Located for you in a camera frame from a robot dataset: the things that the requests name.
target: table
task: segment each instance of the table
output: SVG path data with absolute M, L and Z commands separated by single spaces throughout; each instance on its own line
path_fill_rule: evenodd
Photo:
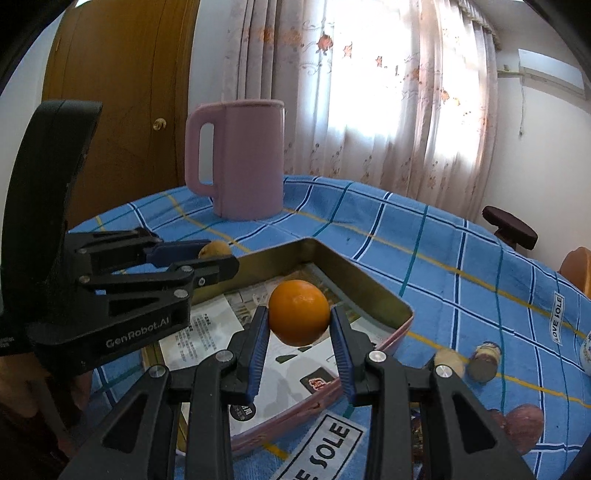
M 420 202 L 323 177 L 287 176 L 284 191 L 283 211 L 264 221 L 227 222 L 213 214 L 209 198 L 179 187 L 110 210 L 74 231 L 143 226 L 165 241 L 223 239 L 237 257 L 297 238 L 317 238 L 414 309 L 413 327 L 396 354 L 402 363 L 420 367 L 442 346 L 467 359 L 486 340 L 501 345 L 497 377 L 484 386 L 466 381 L 486 408 L 507 413 L 531 403 L 544 410 L 544 434 L 524 459 L 538 479 L 557 479 L 591 432 L 591 381 L 579 365 L 580 345 L 591 330 L 591 301 L 555 271 L 521 256 L 480 226 Z M 549 333 L 555 292 L 565 302 L 562 345 Z M 139 352 L 94 372 L 79 438 L 142 372 Z M 341 399 L 331 411 L 369 425 L 369 407 L 352 408 Z M 272 477 L 309 426 L 235 459 L 236 480 Z M 367 442 L 365 435 L 341 479 L 363 478 Z

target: wooden stool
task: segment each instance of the wooden stool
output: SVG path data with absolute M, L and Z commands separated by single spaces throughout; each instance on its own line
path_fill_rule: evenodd
M 482 216 L 488 223 L 499 228 L 495 236 L 511 248 L 515 249 L 519 244 L 526 250 L 534 249 L 538 234 L 516 216 L 490 205 L 484 207 Z

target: mug handle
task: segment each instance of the mug handle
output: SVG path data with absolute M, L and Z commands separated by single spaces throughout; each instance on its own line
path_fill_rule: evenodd
M 210 103 L 198 107 L 187 119 L 185 129 L 185 184 L 194 193 L 206 197 L 216 197 L 217 187 L 199 181 L 199 141 L 201 127 L 213 124 L 213 165 L 221 160 L 223 155 L 223 105 Z

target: blue gripper pad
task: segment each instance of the blue gripper pad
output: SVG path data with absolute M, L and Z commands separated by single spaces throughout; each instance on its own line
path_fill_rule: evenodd
M 253 340 L 248 365 L 248 387 L 246 388 L 246 395 L 251 402 L 258 395 L 261 386 L 262 369 L 265 365 L 270 333 L 269 311 L 266 307 L 257 307 L 249 329 L 248 340 L 245 342 Z
M 210 240 L 190 240 L 157 244 L 144 250 L 146 262 L 162 268 L 175 262 L 195 260 L 209 242 Z
M 366 334 L 351 328 L 340 306 L 330 311 L 330 340 L 343 391 L 351 405 L 356 406 L 359 396 L 368 392 L 365 357 L 374 347 Z

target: floral curtain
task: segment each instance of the floral curtain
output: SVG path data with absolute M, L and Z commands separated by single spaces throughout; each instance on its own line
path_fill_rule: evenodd
M 496 35 L 470 5 L 235 0 L 223 99 L 285 102 L 286 173 L 474 219 L 496 132 Z

